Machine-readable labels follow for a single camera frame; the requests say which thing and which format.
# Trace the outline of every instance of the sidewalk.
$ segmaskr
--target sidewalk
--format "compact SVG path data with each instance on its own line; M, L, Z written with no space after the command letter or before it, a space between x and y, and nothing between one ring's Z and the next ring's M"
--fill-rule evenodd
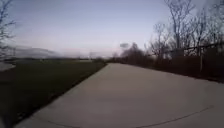
M109 64L16 128L223 128L224 85Z

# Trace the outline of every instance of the grassy field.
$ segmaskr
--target grassy field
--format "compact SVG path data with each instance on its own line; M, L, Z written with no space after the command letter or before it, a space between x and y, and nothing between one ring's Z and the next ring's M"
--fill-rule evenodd
M74 60L26 60L0 72L0 114L16 124L105 66Z

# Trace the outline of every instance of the concrete path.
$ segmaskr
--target concrete path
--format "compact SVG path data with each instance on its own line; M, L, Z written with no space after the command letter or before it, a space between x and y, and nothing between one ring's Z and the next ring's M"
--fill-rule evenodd
M16 128L224 128L224 85L121 64Z
M14 67L15 66L12 65L12 64L6 64L6 63L3 63L3 62L0 62L0 72L9 70L9 69L14 68Z

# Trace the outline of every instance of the bare tree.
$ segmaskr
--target bare tree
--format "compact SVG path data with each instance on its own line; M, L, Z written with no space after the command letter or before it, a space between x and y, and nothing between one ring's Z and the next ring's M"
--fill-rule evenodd
M191 34L193 40L193 47L196 47L196 55L200 55L199 46L202 45L203 41L208 35L208 17L206 9L203 8L197 13L192 22L193 33Z
M12 38L10 28L15 25L15 22L8 18L11 2L12 0L0 0L0 57L4 57L4 51L8 48L5 41Z
M154 26L154 30L157 34L157 38L154 43L151 43L151 50L158 59L161 59L163 58L164 53L168 50L166 42L169 39L169 32L167 31L165 24L161 22Z
M183 36L188 32L186 27L189 26L189 16L195 5L192 4L192 0L165 0L165 3L171 14L171 26L176 49L181 49L184 45L182 42Z

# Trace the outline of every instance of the sky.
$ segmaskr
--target sky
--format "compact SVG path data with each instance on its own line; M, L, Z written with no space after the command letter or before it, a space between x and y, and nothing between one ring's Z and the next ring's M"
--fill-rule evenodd
M204 0L194 0L201 6ZM10 43L62 54L112 55L121 43L140 48L157 22L168 22L164 0L14 0Z

